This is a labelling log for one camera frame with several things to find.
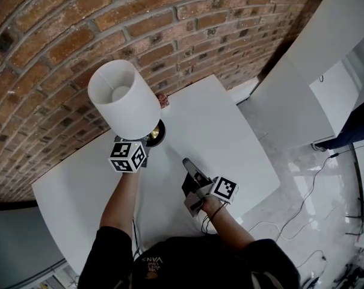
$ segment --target hand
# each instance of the hand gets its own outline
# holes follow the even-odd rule
[[[208,217],[211,217],[221,206],[222,203],[218,197],[208,196],[203,200],[202,210],[207,213]]]

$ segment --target blue jeans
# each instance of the blue jeans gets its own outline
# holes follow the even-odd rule
[[[353,110],[337,138],[315,146],[324,149],[337,149],[350,143],[364,140],[364,103]]]

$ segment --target gray surface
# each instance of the gray surface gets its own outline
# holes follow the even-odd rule
[[[0,289],[50,267],[63,255],[39,208],[0,211]]]

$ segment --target person's left arm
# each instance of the person's left arm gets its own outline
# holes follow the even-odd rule
[[[139,173],[124,173],[108,201],[79,289],[113,289],[132,271],[132,218]]]

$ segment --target sneaker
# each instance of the sneaker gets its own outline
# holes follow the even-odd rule
[[[321,152],[325,152],[325,151],[326,151],[326,149],[325,149],[325,148],[318,147],[318,146],[316,146],[316,145],[315,145],[315,143],[312,143],[312,148],[313,148],[313,150],[315,150],[315,151],[321,151]]]

